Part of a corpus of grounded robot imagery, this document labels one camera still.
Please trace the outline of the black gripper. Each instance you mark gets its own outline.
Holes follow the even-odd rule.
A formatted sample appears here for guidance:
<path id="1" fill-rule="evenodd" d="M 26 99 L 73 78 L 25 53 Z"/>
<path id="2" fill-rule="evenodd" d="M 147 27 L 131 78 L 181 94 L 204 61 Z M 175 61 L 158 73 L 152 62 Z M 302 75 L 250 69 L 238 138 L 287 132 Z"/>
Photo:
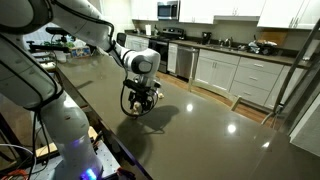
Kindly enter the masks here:
<path id="1" fill-rule="evenodd" d="M 154 89 L 151 87 L 145 87 L 137 82 L 134 82 L 133 80 L 126 79 L 123 81 L 123 84 L 127 88 L 131 89 L 128 98 L 130 102 L 138 101 L 143 104 L 148 101 L 149 97 L 152 99 L 158 97 L 158 93 Z"/>

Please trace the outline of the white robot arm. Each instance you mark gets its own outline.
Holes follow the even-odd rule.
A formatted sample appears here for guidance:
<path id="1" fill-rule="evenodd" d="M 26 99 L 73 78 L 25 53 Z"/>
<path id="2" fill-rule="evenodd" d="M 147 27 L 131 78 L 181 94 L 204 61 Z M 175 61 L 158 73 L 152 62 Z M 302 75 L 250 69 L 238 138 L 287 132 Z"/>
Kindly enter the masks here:
<path id="1" fill-rule="evenodd" d="M 72 36 L 104 50 L 127 71 L 140 76 L 129 80 L 137 102 L 158 87 L 155 73 L 160 54 L 134 51 L 113 39 L 114 26 L 87 0 L 0 0 L 0 93 L 33 111 L 57 146 L 62 161 L 52 180 L 100 180 L 103 165 L 88 136 L 85 113 L 24 48 L 22 37 L 52 22 Z"/>

